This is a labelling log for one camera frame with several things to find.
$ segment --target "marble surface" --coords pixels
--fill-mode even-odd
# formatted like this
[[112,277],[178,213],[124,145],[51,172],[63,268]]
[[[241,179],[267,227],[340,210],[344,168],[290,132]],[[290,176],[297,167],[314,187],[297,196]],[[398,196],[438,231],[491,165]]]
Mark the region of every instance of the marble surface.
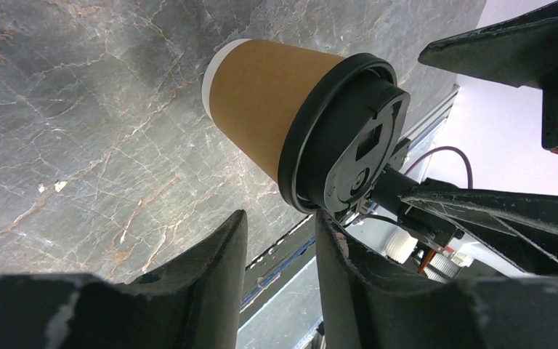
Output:
[[406,127],[454,75],[425,45],[475,27],[485,0],[0,1],[0,272],[131,281],[235,209],[248,258],[302,215],[204,114],[204,68],[265,38],[372,52],[412,94]]

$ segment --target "white wall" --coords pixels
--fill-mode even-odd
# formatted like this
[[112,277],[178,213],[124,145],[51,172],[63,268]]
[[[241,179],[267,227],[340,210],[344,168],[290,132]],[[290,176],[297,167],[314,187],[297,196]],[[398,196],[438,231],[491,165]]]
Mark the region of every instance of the white wall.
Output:
[[[508,20],[550,2],[488,0],[478,26]],[[542,91],[466,76],[457,81],[461,90],[436,145],[453,145],[467,154],[475,188],[558,195],[558,155],[541,147]],[[452,153],[435,155],[427,176],[466,185],[463,162]]]

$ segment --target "cable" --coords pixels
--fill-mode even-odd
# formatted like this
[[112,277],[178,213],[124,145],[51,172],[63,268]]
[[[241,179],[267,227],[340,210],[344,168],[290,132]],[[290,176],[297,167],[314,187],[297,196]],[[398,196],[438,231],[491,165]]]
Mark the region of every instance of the cable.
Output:
[[388,218],[388,217],[385,217],[385,216],[380,216],[378,214],[361,214],[360,216],[357,216],[356,218],[354,218],[351,222],[344,225],[343,228],[347,228],[347,227],[351,226],[352,224],[354,224],[356,222],[360,222],[361,220],[365,220],[367,218],[371,218],[373,220],[380,220],[382,222],[390,223],[392,225],[396,225],[397,227],[401,228],[401,225],[399,224],[399,222],[393,220],[392,218]]
[[407,175],[408,173],[410,173],[424,159],[426,159],[429,156],[431,156],[431,155],[433,155],[437,152],[440,152],[440,151],[453,151],[453,152],[457,153],[461,157],[461,159],[463,159],[463,162],[465,163],[465,170],[467,171],[467,188],[468,189],[474,188],[474,174],[472,172],[472,164],[469,163],[469,159],[467,158],[467,155],[465,155],[465,153],[461,149],[455,148],[455,147],[444,146],[444,147],[439,147],[439,148],[435,148],[433,150],[427,151],[423,156],[419,157],[416,161],[414,161],[413,164],[411,164],[411,166],[408,168],[408,170],[405,171],[405,174]]

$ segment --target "white ribbed knob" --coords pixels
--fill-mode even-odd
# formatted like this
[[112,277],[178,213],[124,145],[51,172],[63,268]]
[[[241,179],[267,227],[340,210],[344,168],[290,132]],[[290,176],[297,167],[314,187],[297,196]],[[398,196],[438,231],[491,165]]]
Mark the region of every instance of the white ribbed knob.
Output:
[[405,263],[416,248],[418,239],[413,238],[407,231],[397,229],[384,244],[384,251],[389,258],[400,264]]

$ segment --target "black plastic lid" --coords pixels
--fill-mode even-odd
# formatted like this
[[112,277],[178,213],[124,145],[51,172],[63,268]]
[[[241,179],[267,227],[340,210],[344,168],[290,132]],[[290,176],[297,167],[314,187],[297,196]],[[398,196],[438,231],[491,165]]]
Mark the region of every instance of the black plastic lid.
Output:
[[279,160],[281,196],[301,212],[330,212],[364,197],[392,153],[410,96],[386,61],[353,55],[310,92]]

